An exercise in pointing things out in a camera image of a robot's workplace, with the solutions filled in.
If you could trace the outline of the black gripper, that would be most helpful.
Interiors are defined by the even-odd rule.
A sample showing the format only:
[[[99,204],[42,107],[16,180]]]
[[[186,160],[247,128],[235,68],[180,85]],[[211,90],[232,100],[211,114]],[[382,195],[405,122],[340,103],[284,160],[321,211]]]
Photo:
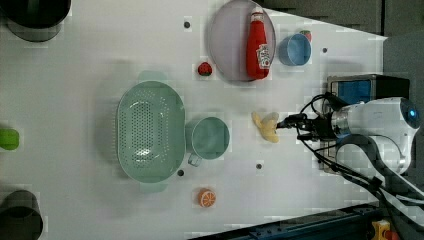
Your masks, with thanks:
[[[276,125],[277,129],[297,128],[306,131],[306,134],[299,134],[298,140],[305,141],[333,141],[336,135],[331,125],[331,115],[321,115],[315,119],[309,119],[305,113],[292,114]]]

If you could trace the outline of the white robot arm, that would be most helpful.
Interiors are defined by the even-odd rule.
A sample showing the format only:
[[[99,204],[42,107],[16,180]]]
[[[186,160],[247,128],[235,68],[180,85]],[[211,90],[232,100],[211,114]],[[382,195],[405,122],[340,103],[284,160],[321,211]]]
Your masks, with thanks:
[[[277,123],[277,129],[294,128],[297,139],[328,142],[332,158],[321,149],[312,153],[338,172],[364,184],[399,211],[423,208],[423,191],[403,177],[411,164],[413,140],[420,129],[415,105],[403,97],[349,104],[332,94],[314,98],[328,102],[330,110],[314,119],[300,112]]]

